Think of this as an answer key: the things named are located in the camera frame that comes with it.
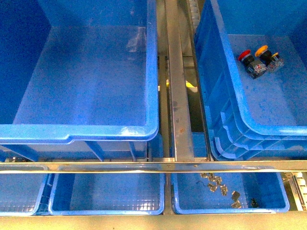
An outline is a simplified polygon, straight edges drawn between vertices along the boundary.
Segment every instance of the blue plastic bin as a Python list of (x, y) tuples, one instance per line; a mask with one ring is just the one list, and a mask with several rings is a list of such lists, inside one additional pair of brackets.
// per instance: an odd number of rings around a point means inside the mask
[[(209, 213), (275, 213), (289, 210), (289, 202), (279, 173), (215, 173), (222, 178), (228, 192), (223, 196), (220, 188), (211, 192), (208, 179), (200, 173), (174, 173), (173, 209), (178, 214)], [(232, 208), (232, 192), (240, 193), (242, 208)], [(259, 207), (252, 206), (255, 199)]]
[[(196, 54), (206, 114), (211, 120), (208, 126), (214, 137), (230, 142), (225, 148), (254, 152), (306, 149), (304, 3), (287, 1), (266, 6), (258, 15), (257, 7), (262, 9), (264, 1), (257, 2), (256, 8), (247, 7), (254, 5), (251, 0), (244, 6), (237, 0), (206, 1), (195, 35)], [(284, 22), (290, 15), (295, 15), (295, 20)], [(236, 58), (243, 50), (257, 50), (264, 43), (284, 54), (286, 66), (253, 80)]]
[[(150, 152), (163, 156), (161, 138)], [(158, 215), (164, 210), (164, 174), (56, 174), (51, 215)]]
[[(211, 64), (208, 96), (220, 78), (229, 78), (242, 120), (251, 130), (269, 136), (307, 136), (306, 1), (268, 5), (265, 0), (257, 4), (253, 0), (210, 0), (203, 12), (206, 19), (195, 40), (203, 53), (199, 62), (206, 67)], [(262, 44), (279, 52), (286, 65), (253, 80), (236, 58), (245, 49), (256, 51)]]
[(0, 144), (158, 132), (154, 0), (3, 0)]
[(46, 215), (48, 177), (48, 174), (0, 174), (0, 216)]

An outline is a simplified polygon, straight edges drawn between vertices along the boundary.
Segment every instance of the yellow object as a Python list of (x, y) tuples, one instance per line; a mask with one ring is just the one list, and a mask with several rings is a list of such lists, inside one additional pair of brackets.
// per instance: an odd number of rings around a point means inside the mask
[(262, 46), (262, 47), (260, 47), (260, 48), (256, 51), (255, 56), (256, 56), (256, 57), (260, 56), (260, 54), (261, 54), (263, 51), (265, 51), (266, 49), (268, 49), (268, 46)]
[(275, 57), (275, 56), (277, 56), (277, 55), (278, 55), (278, 53), (273, 54), (273, 55), (272, 55), (272, 58)]
[[(168, 80), (166, 80), (166, 86), (167, 86), (167, 87), (169, 86), (169, 81), (168, 81)], [(198, 92), (197, 86), (192, 85), (192, 84), (191, 84), (190, 82), (188, 82), (187, 80), (186, 80), (186, 87), (187, 87), (189, 90), (191, 90), (192, 92)]]

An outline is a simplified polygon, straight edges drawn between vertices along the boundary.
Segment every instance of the metal part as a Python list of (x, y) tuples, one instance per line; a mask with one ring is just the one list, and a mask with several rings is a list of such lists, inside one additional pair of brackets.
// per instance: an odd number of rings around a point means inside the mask
[(235, 201), (232, 205), (232, 208), (242, 208), (240, 201)]
[(215, 192), (217, 190), (217, 185), (216, 184), (208, 183), (207, 186), (209, 187), (211, 192)]
[(262, 173), (307, 172), (307, 161), (206, 161), (177, 162), (153, 158), (153, 162), (0, 162), (0, 173)]
[(215, 182), (217, 186), (220, 186), (222, 184), (222, 178), (220, 176), (215, 176)]
[(170, 101), (176, 161), (194, 161), (177, 0), (165, 1), (169, 54)]
[[(163, 153), (164, 157), (169, 158), (170, 152), (170, 135), (169, 135), (169, 114), (168, 114), (168, 101), (167, 101), (167, 89), (166, 89), (166, 56), (159, 57), (159, 84), (160, 84), (160, 122), (161, 122), (161, 134), (163, 138)], [(164, 215), (174, 214), (172, 208), (172, 189), (171, 189), (171, 174), (165, 174), (165, 187), (164, 187)]]
[(251, 206), (252, 208), (259, 208), (259, 204), (257, 203), (255, 198), (251, 199)]
[(228, 192), (228, 188), (227, 186), (224, 184), (224, 185), (221, 185), (220, 186), (220, 189), (221, 189), (221, 192), (222, 192), (222, 196), (226, 196), (227, 195), (227, 192)]
[(205, 172), (205, 173), (201, 173), (201, 178), (208, 178), (208, 174)]
[(238, 199), (239, 199), (239, 197), (241, 196), (241, 194), (239, 193), (239, 192), (237, 192), (237, 191), (233, 191), (232, 192), (232, 199), (233, 199), (233, 201), (237, 201)]
[(215, 176), (212, 172), (208, 173), (209, 176), (208, 176), (208, 180), (211, 181), (211, 182), (215, 182)]
[(291, 179), (290, 179), (290, 185), (292, 185), (293, 187), (296, 188), (297, 190), (297, 197), (299, 199), (299, 202), (302, 206), (302, 209), (303, 211), (306, 211), (307, 210), (307, 207), (306, 207), (306, 199), (304, 197), (304, 194), (302, 192), (302, 186), (306, 187), (306, 183), (305, 183), (305, 180), (302, 179), (302, 178), (298, 178), (297, 176), (293, 176)]

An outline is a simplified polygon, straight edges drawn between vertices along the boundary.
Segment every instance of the stacked blue bin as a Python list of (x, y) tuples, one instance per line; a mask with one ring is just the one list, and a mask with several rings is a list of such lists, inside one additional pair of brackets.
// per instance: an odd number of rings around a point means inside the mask
[(147, 157), (154, 0), (5, 0), (0, 18), (0, 160)]
[[(193, 133), (194, 156), (206, 156), (203, 133)], [(174, 173), (173, 210), (177, 214), (208, 213), (276, 213), (289, 210), (289, 202), (279, 173), (215, 173), (221, 178), (221, 185), (227, 187), (222, 194), (220, 187), (211, 191), (208, 178), (200, 173)], [(239, 193), (237, 199), (241, 208), (233, 208), (232, 193)]]
[[(0, 18), (0, 161), (163, 155), (155, 0), (4, 0)], [(163, 211), (163, 175), (48, 178), (1, 176), (0, 215)]]
[[(306, 12), (305, 0), (205, 2), (195, 48), (215, 158), (307, 158)], [(285, 66), (254, 80), (237, 57), (263, 45)]]

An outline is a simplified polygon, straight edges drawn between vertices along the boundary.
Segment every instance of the shelving rack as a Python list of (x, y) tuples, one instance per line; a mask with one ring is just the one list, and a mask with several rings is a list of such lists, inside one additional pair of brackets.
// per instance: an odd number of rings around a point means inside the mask
[[(192, 39), (197, 22), (195, 22), (195, 12), (192, 13), (191, 2), (194, 4), (197, 1), (186, 0), (193, 60), (189, 63), (189, 68), (195, 69), (196, 79), (198, 80)], [(8, 217), (0, 218), (0, 229), (136, 230), (167, 228), (238, 230), (263, 229), (264, 227), (266, 229), (305, 228), (307, 213), (298, 211), (276, 215), (174, 215), (171, 204), (171, 173), (307, 172), (307, 160), (214, 161), (210, 154), (209, 144), (207, 144), (209, 154), (206, 158), (194, 158), (177, 0), (165, 0), (165, 14), (168, 54), (159, 54), (160, 131), (164, 143), (163, 158), (153, 158), (152, 162), (133, 162), (131, 159), (125, 161), (105, 160), (104, 162), (17, 162), (16, 160), (13, 160), (16, 162), (12, 162), (8, 160), (5, 163), (0, 163), (0, 173), (166, 173), (164, 214), (159, 216)], [(169, 93), (166, 87), (167, 79), (169, 79), (170, 85)], [(205, 123), (203, 123), (203, 127), (205, 139), (208, 143)], [(174, 146), (172, 148), (173, 154), (170, 153), (172, 143)], [(27, 171), (24, 170), (24, 167), (19, 167), (24, 165), (29, 166)], [(47, 169), (42, 171), (41, 166), (46, 166)]]

